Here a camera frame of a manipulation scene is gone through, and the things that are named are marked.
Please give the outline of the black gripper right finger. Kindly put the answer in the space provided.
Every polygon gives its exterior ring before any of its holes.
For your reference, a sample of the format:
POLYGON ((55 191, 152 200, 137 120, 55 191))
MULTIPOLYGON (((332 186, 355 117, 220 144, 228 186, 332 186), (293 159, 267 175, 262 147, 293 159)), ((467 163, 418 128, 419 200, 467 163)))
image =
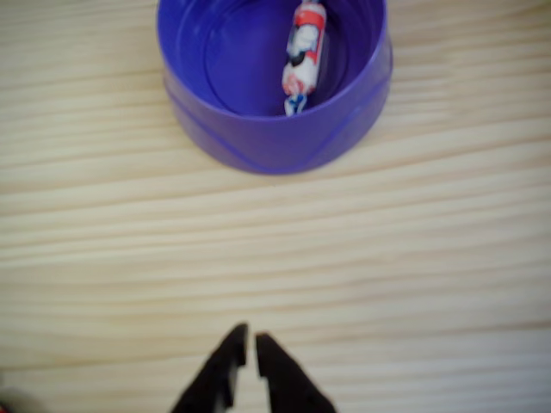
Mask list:
POLYGON ((269 334, 256 334, 258 374, 266 380, 270 412, 335 413, 301 366, 269 334))

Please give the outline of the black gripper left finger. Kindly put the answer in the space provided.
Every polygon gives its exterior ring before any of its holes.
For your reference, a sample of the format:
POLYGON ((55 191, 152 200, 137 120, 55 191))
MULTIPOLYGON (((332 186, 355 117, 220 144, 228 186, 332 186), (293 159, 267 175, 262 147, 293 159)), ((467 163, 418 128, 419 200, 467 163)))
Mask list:
POLYGON ((226 412, 234 404, 238 370, 246 365, 249 327, 237 324, 207 357, 171 409, 173 413, 226 412))

